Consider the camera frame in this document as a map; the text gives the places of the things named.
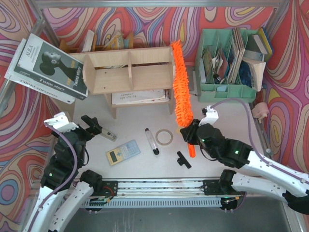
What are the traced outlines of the black plastic clip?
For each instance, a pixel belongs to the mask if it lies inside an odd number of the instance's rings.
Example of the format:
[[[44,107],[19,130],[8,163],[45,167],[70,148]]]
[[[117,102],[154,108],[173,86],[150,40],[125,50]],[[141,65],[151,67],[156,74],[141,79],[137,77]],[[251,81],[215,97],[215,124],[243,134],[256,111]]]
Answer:
[[[180,166],[183,166],[185,165],[187,167],[187,169],[190,169],[192,166],[191,164],[187,161],[187,159],[184,157],[184,155],[182,154],[181,151],[178,151],[177,152],[177,155],[178,155],[178,159],[177,159],[177,163],[180,165]]]

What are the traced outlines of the green desk organizer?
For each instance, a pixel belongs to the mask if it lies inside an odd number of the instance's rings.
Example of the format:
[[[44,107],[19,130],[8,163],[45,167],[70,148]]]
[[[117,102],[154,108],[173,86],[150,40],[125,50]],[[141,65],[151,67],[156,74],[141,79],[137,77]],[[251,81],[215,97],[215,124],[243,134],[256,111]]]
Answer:
[[[203,29],[197,47],[195,71],[199,102],[237,98],[253,102],[256,89],[240,71],[253,30]]]

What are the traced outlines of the white marker black cap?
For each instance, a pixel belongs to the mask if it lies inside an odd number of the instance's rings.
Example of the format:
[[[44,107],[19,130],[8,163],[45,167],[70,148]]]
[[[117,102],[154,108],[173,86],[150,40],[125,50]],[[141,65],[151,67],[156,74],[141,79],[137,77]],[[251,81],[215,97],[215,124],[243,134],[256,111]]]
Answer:
[[[153,153],[154,153],[155,155],[158,155],[158,154],[159,154],[159,149],[158,149],[158,147],[157,147],[157,144],[156,144],[156,142],[155,142],[155,139],[154,139],[154,137],[153,137],[151,131],[150,131],[148,128],[145,129],[145,135],[146,135],[146,137],[147,137],[147,140],[148,140],[148,142],[149,142],[149,145],[150,145],[150,147],[151,147]]]

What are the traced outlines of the spiral notebook on lower shelf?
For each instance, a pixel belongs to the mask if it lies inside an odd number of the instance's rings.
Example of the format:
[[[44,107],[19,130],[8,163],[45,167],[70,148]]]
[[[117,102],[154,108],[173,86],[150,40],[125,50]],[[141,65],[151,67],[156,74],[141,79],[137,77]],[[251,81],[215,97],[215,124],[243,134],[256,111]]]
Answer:
[[[112,104],[114,105],[168,102],[169,100],[170,97],[168,89],[133,91],[112,94]]]

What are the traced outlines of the wooden bookshelf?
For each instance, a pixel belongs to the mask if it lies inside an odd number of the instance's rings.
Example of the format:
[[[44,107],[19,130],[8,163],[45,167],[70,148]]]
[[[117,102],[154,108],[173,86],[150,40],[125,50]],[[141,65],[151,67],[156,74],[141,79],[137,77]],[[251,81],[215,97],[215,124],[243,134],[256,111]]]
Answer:
[[[118,105],[112,103],[112,94],[120,92],[166,89],[169,112],[174,112],[176,71],[172,47],[83,52],[71,56],[84,63],[84,83],[89,93],[104,95],[113,118]]]

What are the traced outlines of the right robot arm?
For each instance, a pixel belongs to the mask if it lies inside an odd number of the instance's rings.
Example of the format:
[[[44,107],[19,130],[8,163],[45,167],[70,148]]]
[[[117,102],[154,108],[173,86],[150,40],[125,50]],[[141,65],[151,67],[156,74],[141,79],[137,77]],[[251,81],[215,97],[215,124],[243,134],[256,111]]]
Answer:
[[[225,138],[219,129],[209,123],[199,125],[197,119],[180,133],[187,143],[198,145],[212,161],[227,167],[218,181],[221,191],[263,194],[296,212],[309,213],[308,174],[283,166],[242,141]]]

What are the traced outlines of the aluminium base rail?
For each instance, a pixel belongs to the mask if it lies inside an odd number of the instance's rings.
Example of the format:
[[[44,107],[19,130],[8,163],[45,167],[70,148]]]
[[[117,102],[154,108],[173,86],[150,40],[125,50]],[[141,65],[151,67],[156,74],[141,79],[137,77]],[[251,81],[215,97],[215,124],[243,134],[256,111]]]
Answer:
[[[245,194],[264,195],[286,202],[286,190],[261,178],[241,175],[239,180],[223,185],[218,179],[103,179],[98,175],[83,176],[67,185],[69,193],[79,183],[93,188],[92,197],[176,198],[197,195],[213,197],[244,197]]]

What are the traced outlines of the Twins story magazine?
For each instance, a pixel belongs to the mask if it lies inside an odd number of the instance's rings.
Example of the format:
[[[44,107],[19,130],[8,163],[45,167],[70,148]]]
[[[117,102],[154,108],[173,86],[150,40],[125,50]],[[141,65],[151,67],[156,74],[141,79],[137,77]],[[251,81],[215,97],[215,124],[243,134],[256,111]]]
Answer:
[[[20,45],[21,54],[14,65],[16,73],[76,99],[87,97],[82,62],[35,34],[23,39]]]

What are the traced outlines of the black and white stapler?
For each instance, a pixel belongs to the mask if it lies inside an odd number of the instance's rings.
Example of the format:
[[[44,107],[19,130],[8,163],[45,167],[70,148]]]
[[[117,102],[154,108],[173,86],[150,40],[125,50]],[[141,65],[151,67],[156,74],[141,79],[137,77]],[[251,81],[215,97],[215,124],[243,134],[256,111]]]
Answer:
[[[117,139],[117,135],[112,133],[111,131],[105,129],[105,128],[102,128],[102,132],[100,134],[102,137],[112,141],[112,142],[115,142],[116,139]]]

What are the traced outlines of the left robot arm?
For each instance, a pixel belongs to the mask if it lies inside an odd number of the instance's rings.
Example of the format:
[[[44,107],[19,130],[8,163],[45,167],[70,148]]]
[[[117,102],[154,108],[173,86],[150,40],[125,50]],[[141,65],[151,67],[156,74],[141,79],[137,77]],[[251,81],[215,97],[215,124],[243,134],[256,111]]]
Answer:
[[[55,154],[44,169],[37,201],[23,229],[25,232],[60,232],[86,198],[102,194],[102,176],[87,170],[82,173],[74,192],[61,203],[78,170],[86,165],[86,143],[102,132],[96,117],[84,115],[81,119],[88,128],[83,129],[79,124],[70,122],[64,112],[44,121],[57,138],[57,143]]]

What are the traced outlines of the grey brown mat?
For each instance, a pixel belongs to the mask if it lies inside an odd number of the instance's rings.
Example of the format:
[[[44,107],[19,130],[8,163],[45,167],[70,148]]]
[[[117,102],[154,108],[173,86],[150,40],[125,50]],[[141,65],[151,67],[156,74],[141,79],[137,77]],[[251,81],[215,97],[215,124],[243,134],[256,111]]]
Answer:
[[[187,70],[187,74],[188,74],[189,90],[194,91],[194,67],[187,66],[186,70]]]

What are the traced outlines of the grey pocket calculator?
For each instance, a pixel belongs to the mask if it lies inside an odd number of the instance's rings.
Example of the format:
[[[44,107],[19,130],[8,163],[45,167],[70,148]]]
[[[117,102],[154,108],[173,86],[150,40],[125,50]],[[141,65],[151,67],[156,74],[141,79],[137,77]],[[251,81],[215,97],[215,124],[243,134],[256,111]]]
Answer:
[[[131,140],[106,152],[107,159],[111,166],[130,159],[138,154],[140,154],[140,149],[136,143],[136,140]]]

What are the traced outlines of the blue yellow book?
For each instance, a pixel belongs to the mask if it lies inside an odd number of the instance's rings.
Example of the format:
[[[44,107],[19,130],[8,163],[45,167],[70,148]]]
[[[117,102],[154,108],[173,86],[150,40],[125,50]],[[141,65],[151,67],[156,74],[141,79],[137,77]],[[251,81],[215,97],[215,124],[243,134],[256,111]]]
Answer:
[[[256,33],[248,35],[246,50],[263,54],[265,62],[270,60],[273,55],[273,47],[263,27],[260,27]]]

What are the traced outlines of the open book beside organizer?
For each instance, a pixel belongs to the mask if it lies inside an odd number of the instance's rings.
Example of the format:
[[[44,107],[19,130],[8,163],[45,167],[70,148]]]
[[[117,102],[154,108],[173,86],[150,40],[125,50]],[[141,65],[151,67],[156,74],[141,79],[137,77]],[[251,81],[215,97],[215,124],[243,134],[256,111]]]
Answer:
[[[249,67],[251,73],[252,89],[256,90],[257,92],[261,91],[266,62],[257,61],[247,57],[243,57],[242,61],[245,62]]]

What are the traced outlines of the orange microfiber duster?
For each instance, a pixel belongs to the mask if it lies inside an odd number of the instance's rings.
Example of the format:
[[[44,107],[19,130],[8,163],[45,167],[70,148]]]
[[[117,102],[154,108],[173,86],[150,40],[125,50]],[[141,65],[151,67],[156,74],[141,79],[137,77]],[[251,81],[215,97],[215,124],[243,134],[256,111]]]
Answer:
[[[173,92],[175,98],[175,116],[179,127],[188,127],[193,119],[194,114],[191,109],[189,80],[181,41],[174,41],[171,45],[175,63],[175,78],[173,81]]]

